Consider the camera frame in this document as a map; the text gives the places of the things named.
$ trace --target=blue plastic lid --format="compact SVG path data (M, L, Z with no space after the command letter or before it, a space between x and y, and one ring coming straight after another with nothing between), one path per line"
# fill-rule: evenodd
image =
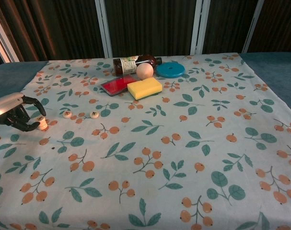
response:
M185 67L177 62L166 62L156 67L156 74L164 78L178 78L185 73Z

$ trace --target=red card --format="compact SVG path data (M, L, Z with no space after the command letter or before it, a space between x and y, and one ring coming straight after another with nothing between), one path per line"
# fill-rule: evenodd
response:
M137 81L131 75L126 75L122 78L116 78L101 84L103 90L106 91L110 96L117 95L127 90L127 84Z

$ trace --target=beige ball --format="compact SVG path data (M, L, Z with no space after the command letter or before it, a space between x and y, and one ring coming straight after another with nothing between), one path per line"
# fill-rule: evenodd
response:
M142 63L137 67L137 77L141 80L153 77L154 69L149 63Z

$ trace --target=robotic hand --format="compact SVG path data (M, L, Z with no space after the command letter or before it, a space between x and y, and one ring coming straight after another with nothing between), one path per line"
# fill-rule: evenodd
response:
M40 113L46 116L45 109L36 98L26 97L21 92L14 92L0 98L0 125L12 126L26 132L36 129L40 122L26 124L30 117L22 104L34 104Z

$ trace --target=yellow sponge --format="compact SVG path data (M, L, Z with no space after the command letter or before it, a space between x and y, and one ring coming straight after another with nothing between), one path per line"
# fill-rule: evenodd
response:
M128 91L136 100L150 96L154 93L161 92L163 90L163 86L155 78L147 78L129 83L127 87Z

